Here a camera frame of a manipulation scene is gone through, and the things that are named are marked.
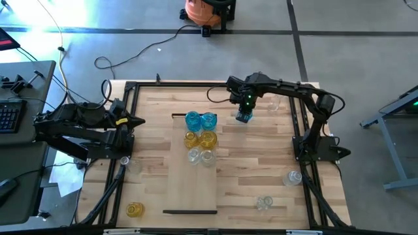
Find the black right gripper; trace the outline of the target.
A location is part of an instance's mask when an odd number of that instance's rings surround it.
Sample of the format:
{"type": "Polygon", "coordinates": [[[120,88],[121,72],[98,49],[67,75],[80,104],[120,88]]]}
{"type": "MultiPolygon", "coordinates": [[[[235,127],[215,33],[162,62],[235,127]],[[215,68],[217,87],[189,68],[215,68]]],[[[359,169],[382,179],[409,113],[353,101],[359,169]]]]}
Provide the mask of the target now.
{"type": "Polygon", "coordinates": [[[227,91],[230,93],[229,102],[239,105],[239,111],[252,111],[257,101],[254,83],[261,73],[253,73],[241,80],[235,76],[227,79],[227,91]]]}

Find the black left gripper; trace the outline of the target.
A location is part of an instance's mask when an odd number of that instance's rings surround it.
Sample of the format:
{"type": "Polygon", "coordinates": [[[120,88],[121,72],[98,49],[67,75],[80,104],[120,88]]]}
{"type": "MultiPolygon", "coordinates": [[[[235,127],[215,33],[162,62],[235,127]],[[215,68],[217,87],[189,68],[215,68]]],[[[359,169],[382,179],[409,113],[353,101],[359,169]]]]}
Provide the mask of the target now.
{"type": "Polygon", "coordinates": [[[129,130],[145,124],[146,120],[127,113],[125,108],[112,108],[109,110],[110,124],[112,125],[111,137],[128,137],[129,130]]]}

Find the tall clear glass carafe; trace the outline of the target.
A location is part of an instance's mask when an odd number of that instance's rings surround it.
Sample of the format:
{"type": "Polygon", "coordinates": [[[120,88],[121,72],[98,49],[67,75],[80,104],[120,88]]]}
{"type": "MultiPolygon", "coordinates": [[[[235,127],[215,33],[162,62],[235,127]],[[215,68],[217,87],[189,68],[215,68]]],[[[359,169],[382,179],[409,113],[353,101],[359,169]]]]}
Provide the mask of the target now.
{"type": "Polygon", "coordinates": [[[268,105],[268,110],[270,112],[275,112],[279,109],[281,103],[281,96],[280,95],[274,95],[270,98],[270,103],[268,105]]]}

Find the blue round glass vase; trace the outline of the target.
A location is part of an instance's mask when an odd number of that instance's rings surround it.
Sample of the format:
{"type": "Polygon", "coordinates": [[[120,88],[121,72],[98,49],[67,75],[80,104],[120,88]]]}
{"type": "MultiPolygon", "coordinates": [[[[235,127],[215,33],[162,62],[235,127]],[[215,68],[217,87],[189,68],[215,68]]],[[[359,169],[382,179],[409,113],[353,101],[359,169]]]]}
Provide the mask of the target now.
{"type": "Polygon", "coordinates": [[[204,113],[201,116],[201,125],[204,130],[213,131],[217,125],[217,116],[211,112],[204,113]]]}

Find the blue glass bottle vase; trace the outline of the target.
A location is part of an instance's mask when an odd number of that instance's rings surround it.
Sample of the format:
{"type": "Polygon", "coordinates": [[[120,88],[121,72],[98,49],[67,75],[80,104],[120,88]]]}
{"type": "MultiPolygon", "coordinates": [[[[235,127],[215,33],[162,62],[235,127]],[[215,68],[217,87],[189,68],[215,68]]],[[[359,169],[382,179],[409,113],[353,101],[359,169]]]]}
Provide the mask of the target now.
{"type": "Polygon", "coordinates": [[[190,111],[185,115],[185,123],[189,131],[199,132],[201,129],[201,116],[196,111],[190,111]]]}

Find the narrow yellow glass vase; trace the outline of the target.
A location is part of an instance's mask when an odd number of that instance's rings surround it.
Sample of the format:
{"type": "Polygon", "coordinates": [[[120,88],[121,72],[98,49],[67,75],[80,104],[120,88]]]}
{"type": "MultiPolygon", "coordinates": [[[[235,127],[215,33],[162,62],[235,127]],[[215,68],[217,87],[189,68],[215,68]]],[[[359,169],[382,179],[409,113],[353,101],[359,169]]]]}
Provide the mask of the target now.
{"type": "Polygon", "coordinates": [[[187,149],[191,149],[194,147],[199,146],[200,142],[199,142],[199,136],[191,131],[188,131],[185,133],[184,136],[184,145],[187,149]]]}

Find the wide yellow glass vase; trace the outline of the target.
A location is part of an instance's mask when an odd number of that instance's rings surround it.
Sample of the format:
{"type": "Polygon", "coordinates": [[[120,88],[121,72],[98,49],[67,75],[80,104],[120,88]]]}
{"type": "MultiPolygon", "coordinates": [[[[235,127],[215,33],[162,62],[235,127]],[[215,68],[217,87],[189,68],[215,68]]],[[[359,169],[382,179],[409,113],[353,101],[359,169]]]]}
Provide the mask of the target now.
{"type": "Polygon", "coordinates": [[[217,135],[213,131],[203,131],[199,136],[199,145],[203,149],[214,149],[217,144],[217,135]]]}

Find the small clear glass vase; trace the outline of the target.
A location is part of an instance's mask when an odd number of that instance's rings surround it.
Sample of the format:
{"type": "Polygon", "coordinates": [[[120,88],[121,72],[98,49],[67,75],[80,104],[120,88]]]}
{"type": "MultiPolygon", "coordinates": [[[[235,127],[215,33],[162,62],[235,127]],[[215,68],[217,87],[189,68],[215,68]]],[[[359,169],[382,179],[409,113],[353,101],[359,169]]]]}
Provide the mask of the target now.
{"type": "Polygon", "coordinates": [[[271,196],[260,196],[257,198],[256,207],[258,210],[268,210],[272,204],[273,198],[271,196]]]}
{"type": "Polygon", "coordinates": [[[296,186],[299,185],[302,181],[302,174],[296,170],[288,172],[283,177],[283,184],[285,186],[296,186]]]}
{"type": "Polygon", "coordinates": [[[192,165],[197,165],[201,160],[200,147],[191,148],[187,153],[187,158],[192,165]]]}
{"type": "Polygon", "coordinates": [[[129,159],[127,170],[132,174],[140,174],[142,171],[142,164],[137,159],[129,159]]]}

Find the clear ribbed glass jar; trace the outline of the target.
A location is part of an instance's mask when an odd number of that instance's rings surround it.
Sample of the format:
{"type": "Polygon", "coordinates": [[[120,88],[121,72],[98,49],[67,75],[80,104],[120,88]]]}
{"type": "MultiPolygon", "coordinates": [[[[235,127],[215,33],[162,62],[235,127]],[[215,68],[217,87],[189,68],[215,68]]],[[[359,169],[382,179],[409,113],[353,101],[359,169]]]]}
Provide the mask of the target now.
{"type": "Polygon", "coordinates": [[[203,150],[200,154],[202,164],[206,167],[210,167],[216,162],[216,154],[209,149],[203,150]]]}

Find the black metal stand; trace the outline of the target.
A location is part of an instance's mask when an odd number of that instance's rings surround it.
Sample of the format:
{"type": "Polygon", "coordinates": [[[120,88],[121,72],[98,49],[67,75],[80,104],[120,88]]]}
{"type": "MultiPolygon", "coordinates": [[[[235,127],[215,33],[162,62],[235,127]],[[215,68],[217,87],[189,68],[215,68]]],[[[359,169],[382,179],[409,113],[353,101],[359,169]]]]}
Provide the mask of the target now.
{"type": "Polygon", "coordinates": [[[227,22],[234,20],[236,0],[204,0],[205,3],[212,5],[220,11],[221,33],[226,33],[227,22]]]}

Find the white paper sheet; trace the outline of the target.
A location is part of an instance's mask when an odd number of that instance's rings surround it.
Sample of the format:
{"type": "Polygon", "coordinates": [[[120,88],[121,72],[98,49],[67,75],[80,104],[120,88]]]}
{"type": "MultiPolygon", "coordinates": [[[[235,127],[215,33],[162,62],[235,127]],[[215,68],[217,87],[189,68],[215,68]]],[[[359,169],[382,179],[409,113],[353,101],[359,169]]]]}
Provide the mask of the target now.
{"type": "Polygon", "coordinates": [[[49,183],[56,183],[60,197],[65,197],[82,188],[85,168],[76,164],[66,153],[57,151],[49,183]]]}

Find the orange shop vacuum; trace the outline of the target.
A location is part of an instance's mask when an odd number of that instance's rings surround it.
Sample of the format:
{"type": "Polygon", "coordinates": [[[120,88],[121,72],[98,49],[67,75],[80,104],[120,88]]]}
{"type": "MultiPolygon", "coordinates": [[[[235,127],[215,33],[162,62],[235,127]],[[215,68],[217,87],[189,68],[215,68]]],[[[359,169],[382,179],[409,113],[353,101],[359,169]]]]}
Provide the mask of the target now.
{"type": "Polygon", "coordinates": [[[221,26],[220,11],[204,0],[185,0],[184,8],[179,12],[179,19],[191,20],[200,26],[221,26]]]}

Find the dark grey desk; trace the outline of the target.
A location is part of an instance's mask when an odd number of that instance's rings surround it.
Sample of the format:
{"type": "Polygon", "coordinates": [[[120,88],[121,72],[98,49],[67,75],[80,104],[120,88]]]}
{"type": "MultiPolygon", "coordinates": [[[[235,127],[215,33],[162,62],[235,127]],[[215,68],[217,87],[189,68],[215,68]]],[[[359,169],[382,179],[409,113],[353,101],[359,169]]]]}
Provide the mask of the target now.
{"type": "Polygon", "coordinates": [[[0,148],[0,182],[15,179],[18,186],[0,200],[0,226],[26,222],[40,204],[40,183],[47,152],[44,142],[0,148]]]}
{"type": "Polygon", "coordinates": [[[0,146],[35,139],[34,117],[43,111],[55,61],[0,63],[0,146]]]}

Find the black keyboard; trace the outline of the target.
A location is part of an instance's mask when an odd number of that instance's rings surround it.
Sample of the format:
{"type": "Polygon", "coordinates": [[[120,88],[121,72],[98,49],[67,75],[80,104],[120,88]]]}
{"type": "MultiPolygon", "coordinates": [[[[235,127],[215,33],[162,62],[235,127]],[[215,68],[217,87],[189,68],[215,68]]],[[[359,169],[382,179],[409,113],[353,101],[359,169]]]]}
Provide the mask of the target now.
{"type": "Polygon", "coordinates": [[[0,134],[17,133],[27,102],[21,99],[0,100],[0,134]]]}

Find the black desk clamp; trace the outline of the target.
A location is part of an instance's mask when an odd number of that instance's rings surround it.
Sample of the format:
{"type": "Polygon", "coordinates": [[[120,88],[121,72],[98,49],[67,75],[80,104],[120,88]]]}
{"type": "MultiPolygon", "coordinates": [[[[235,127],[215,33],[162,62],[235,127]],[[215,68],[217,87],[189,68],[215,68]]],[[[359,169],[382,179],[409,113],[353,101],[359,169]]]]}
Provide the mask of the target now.
{"type": "Polygon", "coordinates": [[[0,75],[0,88],[9,89],[15,95],[18,95],[25,88],[31,89],[33,87],[32,83],[37,78],[44,78],[44,75],[41,72],[37,70],[34,70],[33,72],[35,75],[29,81],[23,79],[19,74],[16,75],[15,81],[10,81],[9,77],[0,75]]]}

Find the black computer mouse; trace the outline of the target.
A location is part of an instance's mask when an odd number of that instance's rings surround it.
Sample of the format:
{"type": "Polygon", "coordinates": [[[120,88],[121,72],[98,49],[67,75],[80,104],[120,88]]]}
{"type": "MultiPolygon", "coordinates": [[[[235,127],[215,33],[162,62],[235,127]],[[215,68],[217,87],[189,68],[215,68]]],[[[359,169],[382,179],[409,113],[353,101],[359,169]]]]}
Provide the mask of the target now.
{"type": "Polygon", "coordinates": [[[15,179],[9,178],[0,182],[0,200],[6,198],[18,186],[15,179]]]}

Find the black device red display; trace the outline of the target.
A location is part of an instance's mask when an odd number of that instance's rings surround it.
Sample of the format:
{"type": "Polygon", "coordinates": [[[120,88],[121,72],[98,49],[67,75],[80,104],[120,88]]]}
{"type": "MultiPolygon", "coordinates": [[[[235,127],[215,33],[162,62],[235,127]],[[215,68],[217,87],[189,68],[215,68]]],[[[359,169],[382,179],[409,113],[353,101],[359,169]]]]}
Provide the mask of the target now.
{"type": "Polygon", "coordinates": [[[20,44],[14,40],[5,30],[0,28],[0,51],[13,50],[20,47],[20,44]]]}

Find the grey metal table frame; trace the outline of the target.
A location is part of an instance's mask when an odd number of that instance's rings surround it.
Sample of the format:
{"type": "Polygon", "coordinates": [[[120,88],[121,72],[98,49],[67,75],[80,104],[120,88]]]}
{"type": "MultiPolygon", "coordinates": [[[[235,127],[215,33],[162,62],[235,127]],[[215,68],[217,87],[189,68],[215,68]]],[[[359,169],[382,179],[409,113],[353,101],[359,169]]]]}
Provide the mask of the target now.
{"type": "Polygon", "coordinates": [[[378,124],[383,135],[383,139],[388,147],[399,180],[385,183],[383,188],[386,191],[418,186],[418,177],[409,178],[407,176],[406,171],[402,166],[398,151],[396,150],[396,142],[391,137],[389,129],[386,125],[387,119],[412,118],[413,116],[418,117],[418,85],[407,90],[397,99],[381,107],[377,114],[372,116],[370,119],[359,123],[363,129],[367,129],[371,125],[378,124]]]}

